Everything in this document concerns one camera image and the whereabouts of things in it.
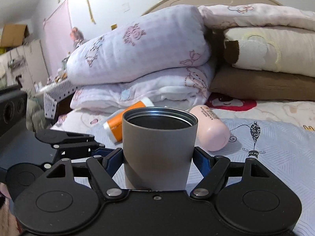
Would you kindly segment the grey-brown metal cup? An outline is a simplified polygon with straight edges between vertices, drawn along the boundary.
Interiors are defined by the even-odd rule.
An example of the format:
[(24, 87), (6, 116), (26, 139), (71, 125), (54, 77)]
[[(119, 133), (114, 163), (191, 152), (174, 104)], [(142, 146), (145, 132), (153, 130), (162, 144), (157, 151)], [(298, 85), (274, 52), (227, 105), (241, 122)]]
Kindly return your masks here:
[(184, 190), (198, 120), (173, 108), (145, 107), (122, 117), (125, 183), (129, 189)]

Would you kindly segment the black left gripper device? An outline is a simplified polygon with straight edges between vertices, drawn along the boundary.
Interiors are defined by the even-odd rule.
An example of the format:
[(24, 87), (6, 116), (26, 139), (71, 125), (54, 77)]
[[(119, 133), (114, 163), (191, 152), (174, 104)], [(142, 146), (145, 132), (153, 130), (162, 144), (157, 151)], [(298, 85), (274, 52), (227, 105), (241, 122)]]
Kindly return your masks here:
[(1, 183), (12, 200), (58, 160), (86, 158), (104, 147), (89, 134), (28, 130), (27, 97), (19, 85), (1, 88)]

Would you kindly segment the pink capsule-shaped bottle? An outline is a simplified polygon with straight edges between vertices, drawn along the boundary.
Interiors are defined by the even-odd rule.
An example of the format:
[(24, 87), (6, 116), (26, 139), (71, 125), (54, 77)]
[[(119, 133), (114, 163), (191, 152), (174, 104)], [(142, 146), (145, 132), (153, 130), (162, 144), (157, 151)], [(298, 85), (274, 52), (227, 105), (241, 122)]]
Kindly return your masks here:
[(229, 128), (206, 105), (197, 105), (190, 113), (198, 119), (197, 138), (207, 151), (215, 152), (224, 148), (230, 139)]

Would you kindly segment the orange bottle white cap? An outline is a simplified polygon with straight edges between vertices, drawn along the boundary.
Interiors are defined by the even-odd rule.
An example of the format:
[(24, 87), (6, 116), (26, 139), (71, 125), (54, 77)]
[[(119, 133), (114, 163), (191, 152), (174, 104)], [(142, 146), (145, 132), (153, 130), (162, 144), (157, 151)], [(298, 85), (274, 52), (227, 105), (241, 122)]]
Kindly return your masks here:
[(136, 109), (136, 108), (153, 107), (153, 106), (154, 106), (153, 102), (148, 97), (144, 97), (140, 101), (136, 102), (135, 104), (127, 107), (120, 113), (116, 114), (114, 117), (108, 119), (103, 124), (103, 128), (106, 134), (109, 136), (109, 139), (113, 143), (122, 141), (122, 118), (123, 118), (123, 114), (126, 111)]

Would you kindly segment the cartoon print bed sheet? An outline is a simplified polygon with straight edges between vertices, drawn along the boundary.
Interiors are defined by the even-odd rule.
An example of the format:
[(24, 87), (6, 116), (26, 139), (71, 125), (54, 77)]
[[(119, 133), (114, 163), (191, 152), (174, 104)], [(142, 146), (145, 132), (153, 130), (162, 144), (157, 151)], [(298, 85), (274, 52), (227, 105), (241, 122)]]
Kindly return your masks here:
[[(172, 107), (189, 110), (201, 104), (204, 98), (199, 94), (147, 94), (156, 107)], [(124, 110), (140, 98), (120, 100), (118, 95), (110, 95), (100, 89), (82, 88), (74, 94), (69, 113), (63, 113), (52, 129), (76, 133), (86, 133), (91, 127), (102, 124), (107, 117)], [(245, 118), (292, 123), (303, 129), (314, 130), (313, 101), (255, 101), (231, 98), (211, 93), (205, 104), (220, 118)]]

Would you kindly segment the light blue-grey cloth mat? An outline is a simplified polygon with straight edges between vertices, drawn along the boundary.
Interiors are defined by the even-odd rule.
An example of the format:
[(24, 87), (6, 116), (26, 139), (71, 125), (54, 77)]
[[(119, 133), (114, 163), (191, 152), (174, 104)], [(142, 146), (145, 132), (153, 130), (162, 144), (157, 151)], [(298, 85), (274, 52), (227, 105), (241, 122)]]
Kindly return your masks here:
[(275, 175), (259, 160), (232, 162), (211, 199), (181, 191), (128, 190), (103, 203), (80, 235), (314, 235), (314, 191), (302, 178)]

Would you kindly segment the polka dot side table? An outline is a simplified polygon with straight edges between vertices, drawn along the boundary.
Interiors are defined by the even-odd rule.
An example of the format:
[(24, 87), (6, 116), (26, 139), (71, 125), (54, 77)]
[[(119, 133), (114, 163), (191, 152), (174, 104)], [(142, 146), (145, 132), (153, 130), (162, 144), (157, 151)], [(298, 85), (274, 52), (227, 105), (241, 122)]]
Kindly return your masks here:
[(79, 86), (74, 85), (68, 78), (52, 83), (44, 90), (44, 112), (47, 119), (54, 119), (57, 113), (57, 104), (74, 94)]

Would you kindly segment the brown pillow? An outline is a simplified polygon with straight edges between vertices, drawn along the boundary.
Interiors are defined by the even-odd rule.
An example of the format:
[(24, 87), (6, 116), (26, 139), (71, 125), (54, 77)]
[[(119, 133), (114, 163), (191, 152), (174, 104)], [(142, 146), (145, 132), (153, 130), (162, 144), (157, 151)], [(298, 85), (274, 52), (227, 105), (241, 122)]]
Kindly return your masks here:
[(210, 91), (237, 99), (314, 101), (314, 78), (269, 71), (222, 67)]

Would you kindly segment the folded pink white quilt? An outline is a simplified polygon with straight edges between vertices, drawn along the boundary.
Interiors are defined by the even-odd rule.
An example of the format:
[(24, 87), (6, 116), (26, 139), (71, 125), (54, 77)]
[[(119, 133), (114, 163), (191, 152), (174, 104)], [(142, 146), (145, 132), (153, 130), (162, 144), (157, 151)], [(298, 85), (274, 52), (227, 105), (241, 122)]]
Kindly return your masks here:
[(204, 104), (215, 67), (205, 25), (193, 5), (176, 5), (79, 46), (67, 61), (78, 86), (72, 109), (115, 111), (143, 98), (179, 109)]

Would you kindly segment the plush bunny toy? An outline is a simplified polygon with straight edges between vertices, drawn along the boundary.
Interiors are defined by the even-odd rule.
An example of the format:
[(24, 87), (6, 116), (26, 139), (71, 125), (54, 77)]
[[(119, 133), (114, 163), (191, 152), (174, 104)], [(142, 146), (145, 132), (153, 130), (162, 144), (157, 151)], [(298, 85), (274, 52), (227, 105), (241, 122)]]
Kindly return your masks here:
[(70, 38), (73, 41), (74, 49), (77, 49), (79, 46), (86, 43), (83, 33), (77, 27), (71, 29)]

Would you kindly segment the cream embroidered pillow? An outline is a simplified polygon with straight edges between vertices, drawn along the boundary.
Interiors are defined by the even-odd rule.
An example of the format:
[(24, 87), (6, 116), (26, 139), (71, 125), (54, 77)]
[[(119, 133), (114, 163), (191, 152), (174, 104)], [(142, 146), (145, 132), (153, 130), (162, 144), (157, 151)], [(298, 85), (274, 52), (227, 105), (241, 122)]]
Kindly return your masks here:
[(224, 31), (224, 57), (239, 69), (314, 77), (314, 31), (244, 27)]

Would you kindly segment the pink hanging cloth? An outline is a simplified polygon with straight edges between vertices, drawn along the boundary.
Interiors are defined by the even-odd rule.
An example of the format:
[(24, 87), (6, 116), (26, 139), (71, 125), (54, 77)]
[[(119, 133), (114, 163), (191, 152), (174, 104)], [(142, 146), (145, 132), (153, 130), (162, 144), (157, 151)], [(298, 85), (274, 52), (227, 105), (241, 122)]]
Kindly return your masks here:
[(47, 68), (50, 76), (56, 76), (63, 67), (62, 60), (73, 51), (70, 38), (72, 29), (68, 1), (64, 1), (44, 22), (45, 46), (48, 56)]

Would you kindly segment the yellow hanging ribbon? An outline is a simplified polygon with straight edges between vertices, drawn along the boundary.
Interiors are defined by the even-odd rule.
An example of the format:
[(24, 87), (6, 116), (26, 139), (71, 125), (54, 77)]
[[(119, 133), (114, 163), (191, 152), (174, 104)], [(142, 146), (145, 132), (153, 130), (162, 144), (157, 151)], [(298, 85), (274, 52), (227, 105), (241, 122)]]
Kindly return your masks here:
[(86, 3), (87, 3), (87, 6), (88, 6), (90, 21), (95, 25), (96, 22), (95, 22), (94, 15), (93, 15), (92, 10), (91, 10), (90, 1), (89, 1), (89, 0), (86, 0)]

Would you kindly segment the pink cartoon pillow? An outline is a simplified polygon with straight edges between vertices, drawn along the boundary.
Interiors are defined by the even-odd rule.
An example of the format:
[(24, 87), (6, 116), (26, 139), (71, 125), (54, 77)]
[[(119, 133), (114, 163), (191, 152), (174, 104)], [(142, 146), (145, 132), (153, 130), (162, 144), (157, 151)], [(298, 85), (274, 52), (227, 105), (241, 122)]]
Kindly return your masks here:
[(314, 31), (314, 12), (289, 6), (263, 3), (247, 5), (212, 5), (198, 7), (205, 26), (212, 29), (233, 27), (285, 26)]

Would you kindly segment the cardboard box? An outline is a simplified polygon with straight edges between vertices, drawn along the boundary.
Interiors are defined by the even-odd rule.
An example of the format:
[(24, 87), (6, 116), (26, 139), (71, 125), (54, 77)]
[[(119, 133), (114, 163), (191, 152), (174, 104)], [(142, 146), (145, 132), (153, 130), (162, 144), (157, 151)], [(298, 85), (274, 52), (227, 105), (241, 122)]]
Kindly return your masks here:
[(1, 47), (18, 47), (29, 36), (28, 26), (24, 24), (6, 24), (1, 35)]

